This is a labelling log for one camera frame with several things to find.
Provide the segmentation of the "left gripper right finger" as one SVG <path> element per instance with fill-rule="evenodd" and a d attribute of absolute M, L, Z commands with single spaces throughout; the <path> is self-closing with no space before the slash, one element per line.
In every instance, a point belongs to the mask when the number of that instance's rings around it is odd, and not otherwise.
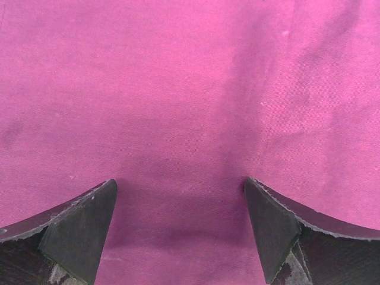
<path fill-rule="evenodd" d="M 267 284 L 379 284 L 379 230 L 319 213 L 254 178 L 244 192 Z"/>

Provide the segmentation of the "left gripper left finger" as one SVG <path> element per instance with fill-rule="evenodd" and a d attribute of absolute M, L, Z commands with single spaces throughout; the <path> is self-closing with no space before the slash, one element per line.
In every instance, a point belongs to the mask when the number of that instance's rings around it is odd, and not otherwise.
<path fill-rule="evenodd" d="M 1 284 L 94 284 L 117 194 L 110 179 L 1 228 Z"/>

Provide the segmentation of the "purple surgical kit cloth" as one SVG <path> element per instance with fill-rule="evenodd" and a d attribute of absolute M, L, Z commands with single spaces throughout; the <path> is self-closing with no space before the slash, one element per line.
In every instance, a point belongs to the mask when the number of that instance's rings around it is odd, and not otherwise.
<path fill-rule="evenodd" d="M 379 228 L 378 1 L 1 2 L 1 226 L 115 179 L 97 284 L 264 284 L 247 177 Z"/>

